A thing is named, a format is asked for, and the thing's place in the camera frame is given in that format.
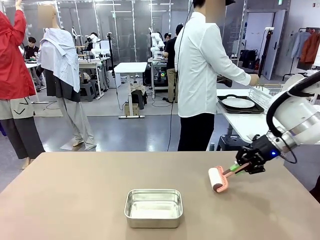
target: person's hand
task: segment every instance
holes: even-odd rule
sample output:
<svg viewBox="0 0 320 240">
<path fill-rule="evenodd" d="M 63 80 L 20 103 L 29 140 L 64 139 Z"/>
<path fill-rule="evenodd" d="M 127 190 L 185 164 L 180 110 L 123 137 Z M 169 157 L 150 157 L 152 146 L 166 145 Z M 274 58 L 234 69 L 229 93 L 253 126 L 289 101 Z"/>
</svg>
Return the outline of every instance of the person's hand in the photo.
<svg viewBox="0 0 320 240">
<path fill-rule="evenodd" d="M 15 2 L 15 10 L 22 10 L 21 9 L 21 2 L 22 2 L 22 0 L 16 0 L 16 2 Z"/>
<path fill-rule="evenodd" d="M 249 85 L 250 86 L 257 86 L 260 81 L 260 77 L 257 74 L 250 74 L 251 80 Z"/>
</svg>

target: metal tray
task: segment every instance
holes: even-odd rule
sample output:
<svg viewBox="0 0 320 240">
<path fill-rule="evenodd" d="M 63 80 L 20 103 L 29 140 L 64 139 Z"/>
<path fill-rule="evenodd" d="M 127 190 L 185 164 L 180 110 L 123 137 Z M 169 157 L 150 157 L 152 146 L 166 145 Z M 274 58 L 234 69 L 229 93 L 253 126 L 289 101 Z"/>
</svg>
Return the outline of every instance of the metal tray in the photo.
<svg viewBox="0 0 320 240">
<path fill-rule="evenodd" d="M 181 194 L 174 189 L 131 190 L 124 215 L 131 228 L 177 228 L 183 215 Z"/>
<path fill-rule="evenodd" d="M 232 106 L 227 106 L 225 105 L 222 100 L 226 99 L 228 97 L 235 97 L 235 98 L 239 98 L 239 99 L 246 99 L 249 101 L 252 101 L 255 103 L 255 106 L 253 106 L 252 108 L 235 108 Z M 229 94 L 226 96 L 218 96 L 218 101 L 221 104 L 221 106 L 225 109 L 225 111 L 228 114 L 260 114 L 263 113 L 265 111 L 265 109 L 263 107 L 261 107 L 258 103 L 256 103 L 255 101 L 253 101 L 251 98 L 249 98 L 248 96 L 237 96 L 237 95 L 233 95 L 233 94 Z"/>
</svg>

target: white plate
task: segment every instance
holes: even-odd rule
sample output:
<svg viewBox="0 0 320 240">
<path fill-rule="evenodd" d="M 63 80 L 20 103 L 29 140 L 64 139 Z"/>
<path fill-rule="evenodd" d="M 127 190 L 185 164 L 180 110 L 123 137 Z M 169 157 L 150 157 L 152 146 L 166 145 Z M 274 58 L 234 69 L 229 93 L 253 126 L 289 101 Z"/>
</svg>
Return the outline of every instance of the white plate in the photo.
<svg viewBox="0 0 320 240">
<path fill-rule="evenodd" d="M 255 103 L 253 101 L 235 97 L 228 97 L 226 99 L 223 99 L 222 103 L 224 105 L 237 109 L 249 109 L 255 106 Z"/>
</svg>

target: red jacket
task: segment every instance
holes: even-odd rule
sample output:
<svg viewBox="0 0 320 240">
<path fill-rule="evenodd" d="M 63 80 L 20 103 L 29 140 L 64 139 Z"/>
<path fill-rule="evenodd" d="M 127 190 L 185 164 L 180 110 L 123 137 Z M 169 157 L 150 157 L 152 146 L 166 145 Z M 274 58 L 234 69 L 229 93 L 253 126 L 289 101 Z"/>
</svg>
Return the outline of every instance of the red jacket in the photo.
<svg viewBox="0 0 320 240">
<path fill-rule="evenodd" d="M 300 58 L 301 63 L 314 64 L 320 44 L 320 33 L 312 33 L 305 41 Z"/>
<path fill-rule="evenodd" d="M 24 40 L 26 25 L 22 11 L 15 12 L 14 26 L 0 11 L 0 99 L 20 99 L 36 94 L 18 48 Z"/>
</svg>

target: mannequin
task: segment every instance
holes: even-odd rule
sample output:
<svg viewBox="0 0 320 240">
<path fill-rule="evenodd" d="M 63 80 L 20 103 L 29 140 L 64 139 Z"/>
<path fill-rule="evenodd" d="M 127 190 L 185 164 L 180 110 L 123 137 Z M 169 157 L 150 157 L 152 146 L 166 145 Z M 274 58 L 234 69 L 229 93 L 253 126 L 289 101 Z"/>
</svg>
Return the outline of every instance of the mannequin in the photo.
<svg viewBox="0 0 320 240">
<path fill-rule="evenodd" d="M 25 159 L 25 169 L 43 153 L 44 147 L 34 120 L 29 96 L 35 95 L 34 83 L 26 67 L 19 45 L 22 44 L 26 19 L 21 0 L 15 4 L 14 27 L 0 12 L 0 122 L 19 159 Z"/>
<path fill-rule="evenodd" d="M 75 44 L 72 35 L 60 29 L 56 8 L 50 6 L 52 27 L 46 29 L 40 42 L 36 72 L 38 76 L 44 72 L 47 95 L 56 97 L 63 117 L 72 126 L 75 138 L 73 147 L 84 143 L 85 150 L 90 150 L 96 147 L 96 143 L 80 102 L 79 63 Z"/>
</svg>

